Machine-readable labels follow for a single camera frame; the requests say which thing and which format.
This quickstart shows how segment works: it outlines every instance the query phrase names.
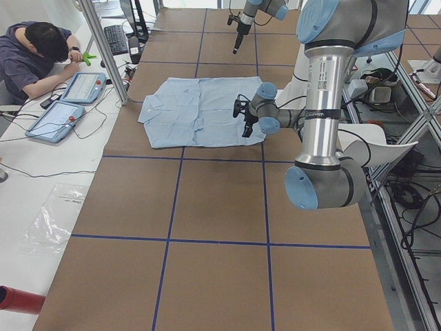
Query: clear plastic bag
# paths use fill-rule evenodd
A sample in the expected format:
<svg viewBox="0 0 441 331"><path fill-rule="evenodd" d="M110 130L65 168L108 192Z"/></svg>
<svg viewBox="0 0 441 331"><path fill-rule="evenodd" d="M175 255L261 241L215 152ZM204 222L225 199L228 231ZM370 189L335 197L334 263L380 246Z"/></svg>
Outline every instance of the clear plastic bag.
<svg viewBox="0 0 441 331"><path fill-rule="evenodd" d="M27 254L63 254L88 186L56 184L19 243Z"/></svg>

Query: keyboard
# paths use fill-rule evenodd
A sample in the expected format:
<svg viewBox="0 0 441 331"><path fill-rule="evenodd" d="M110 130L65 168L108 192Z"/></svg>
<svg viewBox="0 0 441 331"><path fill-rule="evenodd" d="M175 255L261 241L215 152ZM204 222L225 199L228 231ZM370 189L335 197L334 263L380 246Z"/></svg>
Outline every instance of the keyboard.
<svg viewBox="0 0 441 331"><path fill-rule="evenodd" d="M104 35L109 43L113 55L128 53L127 37L123 26L105 26Z"/></svg>

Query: blue tablet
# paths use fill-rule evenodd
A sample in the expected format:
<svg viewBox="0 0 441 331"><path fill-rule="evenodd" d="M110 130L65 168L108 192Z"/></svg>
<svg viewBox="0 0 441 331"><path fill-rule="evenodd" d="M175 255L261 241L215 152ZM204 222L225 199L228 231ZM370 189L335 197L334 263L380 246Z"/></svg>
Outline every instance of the blue tablet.
<svg viewBox="0 0 441 331"><path fill-rule="evenodd" d="M103 90L105 74L102 72L77 72L61 96L61 101L91 104Z"/></svg>
<svg viewBox="0 0 441 331"><path fill-rule="evenodd" d="M25 132L30 138L58 143L85 113L84 106L55 101Z"/></svg>

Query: black hair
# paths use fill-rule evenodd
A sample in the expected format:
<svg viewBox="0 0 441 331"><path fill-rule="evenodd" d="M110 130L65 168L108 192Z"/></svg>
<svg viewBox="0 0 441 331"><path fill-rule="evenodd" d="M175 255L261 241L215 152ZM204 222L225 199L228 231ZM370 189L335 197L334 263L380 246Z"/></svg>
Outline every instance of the black hair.
<svg viewBox="0 0 441 331"><path fill-rule="evenodd" d="M26 27L25 37L37 52L55 62L63 62L69 57L68 43L61 31L52 23L36 22Z"/></svg>

